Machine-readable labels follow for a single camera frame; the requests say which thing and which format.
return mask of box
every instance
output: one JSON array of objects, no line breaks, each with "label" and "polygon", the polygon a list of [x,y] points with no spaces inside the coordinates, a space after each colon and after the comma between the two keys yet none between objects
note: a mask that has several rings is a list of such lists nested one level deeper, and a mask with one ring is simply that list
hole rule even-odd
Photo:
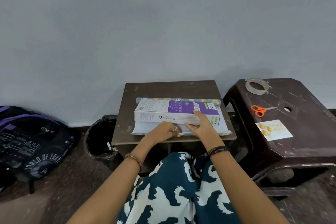
[{"label": "box", "polygon": [[199,118],[193,110],[205,114],[212,126],[219,125],[220,115],[213,103],[175,100],[141,99],[134,111],[134,120],[199,125]]}]

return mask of bracelet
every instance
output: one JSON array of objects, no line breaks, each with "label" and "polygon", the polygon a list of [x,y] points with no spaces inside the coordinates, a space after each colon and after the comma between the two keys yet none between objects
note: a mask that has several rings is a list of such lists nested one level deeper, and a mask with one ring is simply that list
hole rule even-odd
[{"label": "bracelet", "polygon": [[132,155],[132,154],[130,154],[130,153],[128,153],[128,154],[125,155],[125,158],[127,158],[127,157],[130,157],[130,158],[133,158],[134,160],[136,160],[136,162],[138,162],[138,164],[139,164],[139,166],[140,166],[140,171],[141,171],[141,169],[142,169],[142,164],[141,164],[140,160],[139,160],[136,156],[134,156],[134,155]]},{"label": "bracelet", "polygon": [[208,151],[207,155],[211,157],[214,154],[217,154],[219,152],[228,151],[229,149],[225,145],[217,146],[215,148],[212,148]]}]

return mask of tiled floor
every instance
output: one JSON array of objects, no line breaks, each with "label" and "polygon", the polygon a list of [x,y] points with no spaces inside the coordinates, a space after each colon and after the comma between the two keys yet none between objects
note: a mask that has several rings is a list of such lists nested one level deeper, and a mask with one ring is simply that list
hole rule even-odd
[{"label": "tiled floor", "polygon": [[[45,179],[16,183],[0,193],[0,223],[61,224],[104,182],[111,171],[88,157],[81,140]],[[336,171],[327,171],[297,188],[297,195],[274,201],[290,223],[336,223]]]}]

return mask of backpack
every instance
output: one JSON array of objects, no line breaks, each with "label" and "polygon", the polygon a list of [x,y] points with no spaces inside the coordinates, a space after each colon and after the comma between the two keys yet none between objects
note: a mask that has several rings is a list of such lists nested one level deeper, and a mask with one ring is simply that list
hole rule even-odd
[{"label": "backpack", "polygon": [[[11,171],[20,181],[42,178],[62,161],[79,137],[76,130],[47,116],[0,106],[0,172]],[[6,179],[0,177],[0,191],[8,186]]]}]

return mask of scissors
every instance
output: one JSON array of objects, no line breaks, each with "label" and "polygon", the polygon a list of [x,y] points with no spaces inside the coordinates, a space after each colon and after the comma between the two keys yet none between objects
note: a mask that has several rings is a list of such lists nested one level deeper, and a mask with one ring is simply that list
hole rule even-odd
[{"label": "scissors", "polygon": [[251,110],[254,111],[255,116],[257,117],[262,117],[264,116],[265,112],[267,110],[271,110],[271,109],[275,109],[276,107],[268,107],[268,108],[264,108],[264,107],[259,107],[257,105],[252,105],[251,106]]}]

